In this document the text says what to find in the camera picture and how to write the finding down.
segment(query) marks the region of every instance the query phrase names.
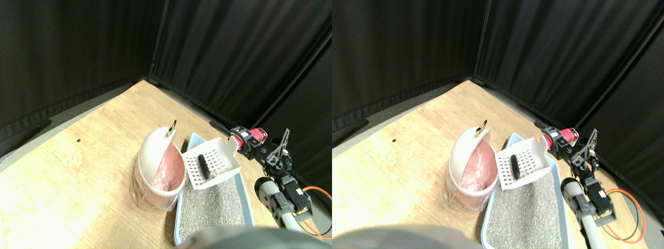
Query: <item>curtain fold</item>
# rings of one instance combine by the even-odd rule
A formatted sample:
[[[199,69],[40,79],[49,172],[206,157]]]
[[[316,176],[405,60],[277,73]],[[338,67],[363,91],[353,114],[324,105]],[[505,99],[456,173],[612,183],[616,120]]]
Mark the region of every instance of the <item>curtain fold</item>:
[[[579,131],[598,130],[595,151],[664,218],[664,33],[660,31],[625,81]]]
[[[494,0],[477,79],[558,127],[573,126],[614,87],[662,5]]]
[[[336,1],[333,131],[473,74],[484,1]]]
[[[230,125],[260,125],[330,32],[330,1],[171,0],[151,77]]]
[[[0,141],[147,74],[161,1],[0,1]]]

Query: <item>clear plastic bag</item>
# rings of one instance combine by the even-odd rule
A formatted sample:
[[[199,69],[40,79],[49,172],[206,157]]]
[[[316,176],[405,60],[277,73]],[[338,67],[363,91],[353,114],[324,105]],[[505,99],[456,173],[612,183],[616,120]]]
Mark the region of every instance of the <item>clear plastic bag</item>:
[[[177,189],[183,181],[186,181],[184,161],[178,153],[177,147],[170,143],[152,180],[153,187],[162,191],[172,191]],[[141,176],[138,159],[136,159],[133,182],[129,191],[134,202],[142,209],[152,210],[158,208],[167,212],[173,210],[175,202],[180,195],[178,192],[173,196],[162,197],[150,190]]]
[[[467,191],[482,191],[496,180],[498,168],[495,161],[495,152],[486,141],[479,142],[461,176],[460,185]],[[453,182],[448,171],[446,190],[443,194],[448,204],[457,210],[468,208],[482,211],[486,207],[491,191],[484,195],[471,196],[459,190]]]

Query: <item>orange cable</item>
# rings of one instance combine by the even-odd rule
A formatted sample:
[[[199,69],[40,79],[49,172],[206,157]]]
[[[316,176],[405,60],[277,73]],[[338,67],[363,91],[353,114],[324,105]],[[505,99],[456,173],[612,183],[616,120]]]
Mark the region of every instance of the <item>orange cable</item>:
[[[328,239],[328,240],[331,240],[331,239],[332,239],[332,237],[325,236],[325,235],[322,235],[322,234],[318,233],[318,231],[316,231],[316,230],[314,230],[312,227],[310,227],[309,224],[307,224],[306,221],[303,221],[303,222],[304,222],[305,225],[307,225],[307,227],[308,227],[311,231],[313,231],[313,233],[315,233],[316,235],[320,236],[321,238],[325,238],[325,239]]]
[[[614,230],[611,229],[611,226],[609,226],[609,224],[606,224],[605,226],[606,226],[607,228],[609,228],[609,231],[611,231],[611,233],[614,234],[614,236],[616,236],[616,238],[620,239],[622,242],[629,243],[629,244],[635,244],[635,243],[638,243],[639,241],[641,241],[641,240],[643,239],[643,235],[645,235],[645,217],[643,216],[643,209],[641,209],[641,205],[639,205],[639,203],[636,201],[636,199],[635,199],[632,195],[630,195],[629,193],[627,193],[627,191],[625,191],[625,190],[623,190],[623,189],[611,189],[611,190],[609,190],[609,191],[606,191],[606,194],[608,195],[608,194],[613,193],[613,192],[621,192],[621,193],[627,195],[631,200],[633,200],[634,203],[636,203],[636,206],[639,208],[639,211],[641,212],[641,220],[643,220],[643,230],[641,231],[641,236],[640,236],[637,240],[635,240],[635,241],[627,241],[627,240],[625,240],[625,239],[623,239],[623,238],[620,238],[620,236],[618,236],[618,235],[616,234],[616,232],[614,232]]]
[[[302,189],[302,191],[305,191],[305,192],[306,192],[307,190],[310,190],[310,189],[315,189],[315,190],[321,191],[321,192],[323,192],[325,195],[327,195],[327,197],[329,197],[330,200],[332,200],[332,196],[331,196],[330,194],[328,194],[327,191],[325,191],[324,189],[321,189],[321,188],[319,188],[319,187],[316,187],[316,186],[308,186],[308,187],[305,187],[304,189]]]

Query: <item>pink plastic bag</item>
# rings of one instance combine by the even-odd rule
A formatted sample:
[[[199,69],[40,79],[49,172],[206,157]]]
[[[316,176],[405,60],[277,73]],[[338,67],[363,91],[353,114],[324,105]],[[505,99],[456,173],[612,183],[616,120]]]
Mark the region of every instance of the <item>pink plastic bag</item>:
[[[185,162],[177,151],[177,147],[170,143],[161,158],[159,168],[152,179],[152,187],[162,191],[177,189],[185,178]]]
[[[471,154],[459,183],[466,190],[482,191],[493,184],[497,175],[498,166],[495,160],[495,152],[493,152],[488,142],[482,140]],[[451,207],[457,210],[467,208],[482,211],[486,207],[489,196],[491,196],[491,191],[478,197],[464,194],[454,185],[452,176],[449,174],[446,184],[447,190],[443,192],[443,197]]]
[[[482,191],[491,186],[497,174],[495,154],[489,143],[482,140],[465,166],[461,175],[461,187],[471,191]]]

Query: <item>blue litter tray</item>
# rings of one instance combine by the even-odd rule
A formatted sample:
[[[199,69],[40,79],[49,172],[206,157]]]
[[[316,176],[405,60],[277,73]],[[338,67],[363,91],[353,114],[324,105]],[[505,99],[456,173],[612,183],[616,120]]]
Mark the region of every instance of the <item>blue litter tray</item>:
[[[191,148],[204,143],[206,140],[200,137],[196,133],[191,134],[191,138],[189,138],[189,144],[187,145],[187,151],[190,150]],[[246,226],[255,226],[254,224],[254,219],[251,216],[251,206],[249,205],[249,199],[247,196],[247,191],[244,188],[244,181],[242,180],[242,174],[239,173],[235,175],[235,189],[238,191],[238,195],[240,195],[240,203],[242,204],[242,214],[244,215],[244,224]],[[180,210],[182,207],[182,196],[184,195],[184,191],[180,193],[180,197],[178,197],[177,201],[177,212],[175,215],[175,232],[173,233],[173,239],[175,241],[175,245],[180,245],[182,243],[182,239],[180,238]]]
[[[522,141],[523,138],[519,136],[516,133],[512,133],[511,136],[509,136],[509,140],[507,140],[507,147],[510,145]],[[560,192],[560,173],[558,172],[558,164],[554,159],[549,157],[548,155],[546,156],[546,161],[548,164],[551,166],[551,173],[553,174],[553,187],[554,190],[556,191],[556,199],[558,201],[558,217],[560,220],[560,238],[562,239],[561,245],[562,248],[567,249],[569,248],[569,241],[567,239],[567,210],[565,210],[565,200],[562,198],[562,192]],[[482,224],[482,233],[481,233],[481,241],[482,241],[482,246],[486,249],[495,249],[492,245],[489,244],[487,241],[487,227],[489,226],[489,217],[491,217],[491,205],[493,204],[493,196],[496,194],[496,189],[494,189],[491,192],[491,196],[489,197],[489,204],[487,205],[487,213],[484,215],[484,223]]]

